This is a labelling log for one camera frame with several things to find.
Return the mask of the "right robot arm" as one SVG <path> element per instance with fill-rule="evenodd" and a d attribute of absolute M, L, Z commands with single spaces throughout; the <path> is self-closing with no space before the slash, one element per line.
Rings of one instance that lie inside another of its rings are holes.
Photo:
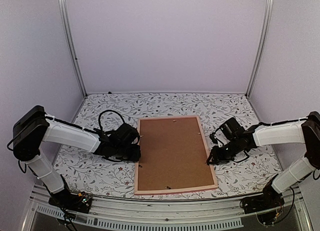
<path fill-rule="evenodd" d="M 278 201 L 278 197 L 291 186 L 302 182 L 315 170 L 320 168 L 320 114 L 310 112 L 307 116 L 279 122 L 260 122 L 244 128 L 231 117 L 218 128 L 227 139 L 219 146 L 215 134 L 210 138 L 215 143 L 208 158 L 207 165 L 220 165 L 233 162 L 240 152 L 249 152 L 260 147 L 289 145 L 300 146 L 305 152 L 286 169 L 274 176 L 263 188 L 258 204 L 262 209 L 269 209 Z"/>

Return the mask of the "aluminium front rail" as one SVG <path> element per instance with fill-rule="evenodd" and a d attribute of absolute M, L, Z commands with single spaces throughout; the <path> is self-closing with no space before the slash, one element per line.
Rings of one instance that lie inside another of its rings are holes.
<path fill-rule="evenodd" d="M 49 204 L 35 185 L 27 202 L 23 231 L 311 231 L 313 226 L 299 188 L 283 194 L 282 214 L 267 225 L 276 209 L 245 213 L 241 197 L 202 200 L 138 200 L 94 196 L 89 213 L 70 218 Z"/>

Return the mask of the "perforated metal strip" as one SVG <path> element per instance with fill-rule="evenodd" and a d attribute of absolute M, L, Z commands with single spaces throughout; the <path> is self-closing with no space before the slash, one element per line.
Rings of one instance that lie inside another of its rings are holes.
<path fill-rule="evenodd" d="M 227 231 L 244 227 L 235 204 L 204 201 L 94 200 L 89 213 L 38 204 L 36 212 L 73 224 L 111 231 Z"/>

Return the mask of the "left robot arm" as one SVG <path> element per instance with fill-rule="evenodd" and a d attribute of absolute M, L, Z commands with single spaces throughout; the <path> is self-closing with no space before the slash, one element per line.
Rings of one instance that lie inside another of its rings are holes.
<path fill-rule="evenodd" d="M 101 121 L 97 128 L 89 129 L 56 118 L 43 106 L 35 105 L 13 125 L 7 149 L 33 171 L 63 208 L 70 208 L 74 196 L 43 148 L 70 146 L 115 163 L 136 163 L 141 158 L 139 141 L 138 130 L 124 120 L 117 129 L 104 130 Z"/>

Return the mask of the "right aluminium corner post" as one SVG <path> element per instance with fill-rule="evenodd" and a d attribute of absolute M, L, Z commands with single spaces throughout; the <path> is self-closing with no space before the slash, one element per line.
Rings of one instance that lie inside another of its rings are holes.
<path fill-rule="evenodd" d="M 267 40 L 267 36 L 268 36 L 269 26 L 270 26 L 270 22 L 271 22 L 271 18 L 272 18 L 273 4 L 274 4 L 274 0 L 266 0 L 266 2 L 265 2 L 264 16 L 263 16 L 263 22 L 262 22 L 262 28 L 261 28 L 261 32 L 260 32 L 259 42 L 258 42 L 257 51 L 256 51 L 256 55 L 254 58 L 253 67 L 252 67 L 252 71 L 250 74 L 248 86 L 247 86 L 246 93 L 245 93 L 245 95 L 248 99 L 250 99 L 250 97 L 252 96 L 254 86 L 255 86 L 255 83 L 257 80 L 258 72 L 260 69 L 260 65 L 261 65 L 261 61 L 262 61 L 262 57 L 263 57 L 263 52 L 264 52 L 264 48 L 265 48 L 265 44 L 266 44 L 266 40 Z"/>

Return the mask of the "left aluminium corner post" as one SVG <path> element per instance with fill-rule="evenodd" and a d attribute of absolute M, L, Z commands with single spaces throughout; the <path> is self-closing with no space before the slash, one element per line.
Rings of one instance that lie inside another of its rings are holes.
<path fill-rule="evenodd" d="M 62 26 L 65 33 L 66 43 L 69 50 L 71 63 L 74 69 L 74 74 L 75 74 L 81 95 L 84 98 L 86 98 L 88 96 L 88 93 L 85 87 L 83 75 L 81 73 L 79 59 L 77 56 L 77 52 L 76 52 L 76 48 L 75 48 L 75 44 L 72 36 L 72 30 L 71 30 L 69 15 L 68 15 L 67 1 L 66 0 L 57 0 L 57 1 L 58 1 L 59 11 L 61 15 L 61 20 L 62 20 Z"/>

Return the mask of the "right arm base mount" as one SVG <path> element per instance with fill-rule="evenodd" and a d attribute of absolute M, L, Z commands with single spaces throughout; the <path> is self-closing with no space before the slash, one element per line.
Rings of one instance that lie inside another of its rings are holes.
<path fill-rule="evenodd" d="M 265 211 L 280 207 L 285 204 L 284 198 L 279 193 L 262 193 L 256 196 L 247 196 L 241 199 L 240 208 L 245 214 Z"/>

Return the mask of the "floral patterned table cover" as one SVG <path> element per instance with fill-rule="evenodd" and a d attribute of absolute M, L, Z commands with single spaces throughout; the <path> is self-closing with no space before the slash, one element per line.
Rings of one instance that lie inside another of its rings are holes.
<path fill-rule="evenodd" d="M 75 123 L 93 129 L 116 129 L 123 121 L 136 126 L 139 118 L 191 116 L 200 118 L 205 136 L 234 117 L 244 127 L 258 118 L 243 94 L 212 93 L 113 93 L 89 95 Z M 98 196 L 134 198 L 135 166 L 114 163 L 71 146 L 62 146 L 53 164 L 69 188 Z M 236 161 L 214 168 L 218 188 L 181 194 L 157 195 L 157 200 L 225 198 L 260 192 L 281 166 L 272 147 L 253 149 L 249 158 L 240 153 Z"/>

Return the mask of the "aluminium corner post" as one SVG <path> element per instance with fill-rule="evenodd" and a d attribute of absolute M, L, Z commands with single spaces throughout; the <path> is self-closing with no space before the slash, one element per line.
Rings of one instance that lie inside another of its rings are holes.
<path fill-rule="evenodd" d="M 250 99 L 250 97 L 252 96 L 254 86 L 255 86 L 255 83 L 257 80 L 258 72 L 260 69 L 260 65 L 261 65 L 261 61 L 262 61 L 262 57 L 263 57 L 263 52 L 264 52 L 264 48 L 265 48 L 265 44 L 266 44 L 266 40 L 267 40 L 267 36 L 268 36 L 269 26 L 270 26 L 270 22 L 271 22 L 271 18 L 272 18 L 273 4 L 274 4 L 274 0 L 266 0 L 266 2 L 265 2 L 264 16 L 263 16 L 263 22 L 262 22 L 262 28 L 261 28 L 261 32 L 260 32 L 259 42 L 258 42 L 257 51 L 256 51 L 256 55 L 254 58 L 253 67 L 252 67 L 252 71 L 250 74 L 248 86 L 247 86 L 246 93 L 245 93 L 245 95 L 248 99 Z"/>
<path fill-rule="evenodd" d="M 79 59 L 77 56 L 77 52 L 76 52 L 76 48 L 75 48 L 75 44 L 72 36 L 72 30 L 71 30 L 69 15 L 68 15 L 67 1 L 66 0 L 57 0 L 57 1 L 58 1 L 59 11 L 61 15 L 61 20 L 62 20 L 62 26 L 65 33 L 66 43 L 69 50 L 71 63 L 74 69 L 74 74 L 75 74 L 81 95 L 84 98 L 86 98 L 88 96 L 88 93 L 85 87 L 83 75 L 81 73 Z"/>

